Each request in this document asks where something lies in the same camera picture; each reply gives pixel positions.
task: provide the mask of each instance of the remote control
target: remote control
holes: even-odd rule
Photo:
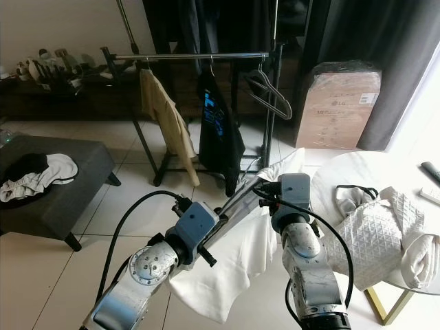
[[[432,188],[428,188],[428,187],[423,187],[420,190],[420,196],[423,196],[426,199],[429,199],[430,201],[433,201],[434,203],[440,205],[440,190],[439,189],[432,189]]]
[[[431,162],[421,163],[421,167],[440,185],[440,170],[437,170]]]

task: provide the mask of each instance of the black cable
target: black cable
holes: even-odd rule
[[[261,191],[258,191],[256,188],[253,188],[252,191],[257,196],[259,196],[261,198],[267,199],[269,201],[273,201],[273,202],[278,203],[278,204],[282,204],[282,205],[288,206],[290,208],[293,208],[295,210],[304,212],[304,213],[306,213],[308,215],[311,215],[311,216],[315,217],[317,220],[321,221],[326,227],[328,227],[328,229],[336,236],[336,238],[339,240],[339,242],[341,243],[342,247],[344,248],[344,252],[346,254],[347,263],[349,264],[349,287],[347,289],[346,296],[345,296],[345,307],[349,308],[350,300],[351,300],[351,294],[353,293],[353,283],[354,283],[353,260],[351,259],[351,254],[350,254],[350,250],[349,250],[348,246],[346,245],[344,239],[335,230],[335,228],[333,228],[327,221],[325,221],[322,217],[320,217],[316,213],[313,213],[312,211],[309,211],[309,210],[307,210],[305,208],[300,208],[299,206],[296,206],[296,205],[294,205],[292,203],[289,203],[288,201],[283,201],[282,199],[266,195],[266,194],[262,193]]]
[[[113,280],[111,281],[111,284],[115,284],[118,281],[119,276],[121,276],[122,271],[129,264],[130,258],[131,258],[131,256],[129,256],[127,259],[125,259],[124,263],[121,265],[121,267],[119,267],[118,271],[115,274],[115,277],[113,277]]]
[[[298,323],[298,325],[301,327],[301,329],[304,329],[303,323],[298,318],[298,316],[295,314],[294,310],[292,309],[292,306],[290,305],[289,292],[290,292],[291,286],[292,286],[292,280],[289,278],[289,280],[287,281],[286,291],[284,293],[284,301],[286,302],[287,310],[289,311],[292,318],[294,318],[294,320],[296,321],[296,323]]]
[[[156,190],[153,192],[150,192],[149,194],[146,194],[145,196],[141,197],[138,199],[137,202],[135,202],[124,214],[124,216],[122,217],[122,219],[119,221],[118,226],[116,227],[116,230],[113,234],[113,238],[111,239],[111,243],[110,243],[110,247],[109,247],[109,251],[107,253],[107,258],[105,260],[105,264],[104,264],[104,269],[102,271],[102,276],[101,276],[101,282],[99,284],[99,289],[98,289],[98,295],[96,296],[96,302],[98,302],[98,300],[102,297],[102,294],[104,293],[104,286],[105,286],[105,281],[107,279],[107,274],[109,272],[109,268],[110,268],[110,262],[111,262],[111,257],[113,256],[113,250],[115,249],[115,245],[116,245],[116,240],[118,239],[119,236],[119,232],[121,231],[122,225],[124,225],[125,220],[127,220],[127,218],[129,217],[129,215],[145,200],[147,200],[148,198],[152,197],[152,196],[156,196],[156,195],[168,195],[171,197],[174,197],[175,199],[180,199],[181,197],[171,191],[167,191],[167,190]]]
[[[377,196],[379,196],[379,193],[376,189],[374,188],[367,188],[367,187],[362,187],[362,186],[356,186],[355,184],[339,184],[336,186],[336,188],[345,188],[345,189],[350,189],[350,188],[359,188],[360,190],[362,190],[364,193],[366,193],[368,196],[371,197],[372,200],[376,199]]]

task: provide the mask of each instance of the cardboard box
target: cardboard box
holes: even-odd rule
[[[379,96],[381,74],[360,61],[322,63],[308,83],[296,147],[354,149]]]

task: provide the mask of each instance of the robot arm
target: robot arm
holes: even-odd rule
[[[198,256],[210,266],[217,262],[208,252],[219,237],[260,203],[269,206],[272,227],[283,238],[283,265],[290,275],[296,311],[306,329],[350,329],[338,283],[327,264],[325,248],[309,224],[309,216],[286,206],[260,200],[252,189],[265,181],[255,178],[244,185],[217,212],[205,203],[178,203],[180,216],[166,236],[156,235],[148,246],[131,256],[125,274],[110,286],[83,322],[86,330],[137,329],[150,297],[171,272],[190,270]],[[273,195],[302,208],[309,206],[310,178],[282,175],[265,183]]]

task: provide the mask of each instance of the gray ottoman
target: gray ottoman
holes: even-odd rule
[[[53,185],[49,193],[32,203],[1,209],[0,230],[64,240],[79,251],[81,245],[71,229],[107,179],[120,185],[112,173],[115,163],[101,142],[18,136],[0,149],[0,176],[27,153],[66,154],[78,165],[78,176],[69,184]]]

